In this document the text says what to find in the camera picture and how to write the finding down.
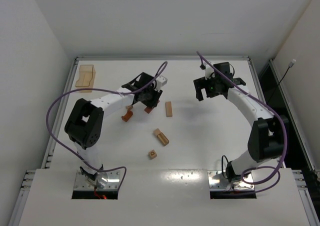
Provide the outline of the reddish brown rectangular block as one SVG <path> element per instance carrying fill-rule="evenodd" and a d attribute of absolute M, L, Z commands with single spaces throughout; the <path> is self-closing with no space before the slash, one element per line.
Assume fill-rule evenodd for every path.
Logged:
<path fill-rule="evenodd" d="M 155 106 L 152 106 L 152 107 L 147 106 L 147 107 L 144 109 L 144 111 L 145 111 L 147 114 L 150 114 L 150 113 L 152 112 L 152 110 L 158 106 L 159 102 L 160 102 L 160 101 L 158 100 L 157 103 L 155 104 Z"/>

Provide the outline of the light wooden rectangular block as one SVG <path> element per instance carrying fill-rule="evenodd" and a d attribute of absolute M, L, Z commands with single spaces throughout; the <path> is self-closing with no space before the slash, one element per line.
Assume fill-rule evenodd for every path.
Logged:
<path fill-rule="evenodd" d="M 173 116 L 173 109 L 172 109 L 172 102 L 171 101 L 165 102 L 165 112 L 166 112 L 166 117 Z"/>

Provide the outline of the ribbed light wooden block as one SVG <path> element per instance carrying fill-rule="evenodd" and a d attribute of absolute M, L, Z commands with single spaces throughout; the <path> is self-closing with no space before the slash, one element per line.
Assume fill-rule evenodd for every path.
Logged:
<path fill-rule="evenodd" d="M 161 142 L 161 144 L 163 146 L 167 146 L 170 142 L 169 139 L 164 135 L 163 132 L 160 132 L 156 137 Z"/>

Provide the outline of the transparent orange plastic box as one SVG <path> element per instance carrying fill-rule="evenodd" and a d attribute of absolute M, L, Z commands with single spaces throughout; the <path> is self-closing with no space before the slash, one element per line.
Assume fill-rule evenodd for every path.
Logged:
<path fill-rule="evenodd" d="M 79 77 L 75 83 L 76 89 L 81 90 L 81 93 L 91 93 L 94 87 L 96 70 L 93 64 L 82 64 L 79 67 Z"/>

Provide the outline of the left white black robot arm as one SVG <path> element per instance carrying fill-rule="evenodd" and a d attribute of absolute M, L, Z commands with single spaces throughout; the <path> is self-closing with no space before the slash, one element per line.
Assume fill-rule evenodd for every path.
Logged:
<path fill-rule="evenodd" d="M 154 79 L 142 72 L 115 93 L 92 100 L 80 98 L 76 101 L 64 131 L 83 161 L 84 165 L 80 167 L 80 171 L 87 179 L 95 182 L 99 171 L 103 169 L 96 146 L 101 135 L 103 119 L 139 102 L 152 110 L 157 107 L 163 93 L 162 87 L 167 82 L 168 79 L 162 75 Z"/>

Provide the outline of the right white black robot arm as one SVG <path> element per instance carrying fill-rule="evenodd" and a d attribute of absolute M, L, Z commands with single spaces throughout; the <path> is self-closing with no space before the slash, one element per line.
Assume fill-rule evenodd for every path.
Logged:
<path fill-rule="evenodd" d="M 245 81 L 234 76 L 234 67 L 229 62 L 202 63 L 200 68 L 205 72 L 204 76 L 193 81 L 197 100 L 224 96 L 243 114 L 251 127 L 247 150 L 227 163 L 225 177 L 228 181 L 242 180 L 271 159 L 284 159 L 288 148 L 288 119 L 252 96 Z"/>

